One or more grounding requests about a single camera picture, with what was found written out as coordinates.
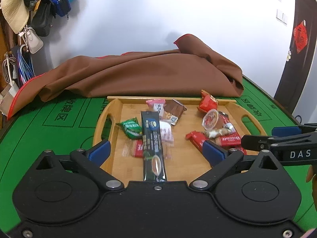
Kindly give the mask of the right hand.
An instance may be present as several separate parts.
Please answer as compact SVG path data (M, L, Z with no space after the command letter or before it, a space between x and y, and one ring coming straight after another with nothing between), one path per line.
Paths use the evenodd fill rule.
M316 170L312 165L309 166L306 175L306 182L312 183L312 197L314 201L315 209L317 210L317 179L316 179Z

